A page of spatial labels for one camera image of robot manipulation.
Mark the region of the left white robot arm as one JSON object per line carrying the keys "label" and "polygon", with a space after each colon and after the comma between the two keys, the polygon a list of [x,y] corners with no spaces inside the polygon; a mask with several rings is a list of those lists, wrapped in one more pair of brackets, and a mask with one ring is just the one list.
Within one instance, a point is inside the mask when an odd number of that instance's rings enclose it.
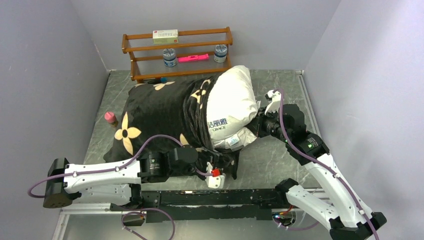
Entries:
{"label": "left white robot arm", "polygon": [[58,209],[79,203],[111,203],[130,210],[157,207],[159,198],[142,192],[142,184],[171,177],[197,176],[210,189],[221,189],[226,174],[235,179],[240,153],[191,146],[148,152],[136,159],[99,164],[71,164],[55,159],[48,171],[43,207]]}

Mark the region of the black floral pillowcase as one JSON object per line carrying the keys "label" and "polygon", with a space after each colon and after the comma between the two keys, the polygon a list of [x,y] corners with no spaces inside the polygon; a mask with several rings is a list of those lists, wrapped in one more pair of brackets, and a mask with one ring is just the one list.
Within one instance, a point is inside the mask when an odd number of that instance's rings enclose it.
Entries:
{"label": "black floral pillowcase", "polygon": [[207,124],[208,96],[217,75],[139,84],[128,93],[107,163],[191,146],[215,150]]}

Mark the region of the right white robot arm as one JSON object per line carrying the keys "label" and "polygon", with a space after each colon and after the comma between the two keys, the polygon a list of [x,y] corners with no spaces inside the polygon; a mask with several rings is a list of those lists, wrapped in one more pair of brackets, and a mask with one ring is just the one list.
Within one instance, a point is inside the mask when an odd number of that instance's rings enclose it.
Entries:
{"label": "right white robot arm", "polygon": [[387,218],[371,210],[350,187],[322,138],[307,130],[305,115],[296,104],[285,104],[275,111],[261,107],[249,125],[260,138],[272,136],[282,141],[289,155],[315,178],[330,200],[321,200],[288,178],[275,187],[278,206],[302,209],[323,225],[333,240],[378,238],[377,230]]}

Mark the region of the white pillow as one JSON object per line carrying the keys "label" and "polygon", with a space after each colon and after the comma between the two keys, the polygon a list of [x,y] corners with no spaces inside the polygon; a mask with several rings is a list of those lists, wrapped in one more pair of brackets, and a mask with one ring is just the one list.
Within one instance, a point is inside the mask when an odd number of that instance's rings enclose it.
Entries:
{"label": "white pillow", "polygon": [[237,150],[257,137],[247,125],[258,113],[250,70],[236,65],[222,73],[209,92],[208,132],[214,149]]}

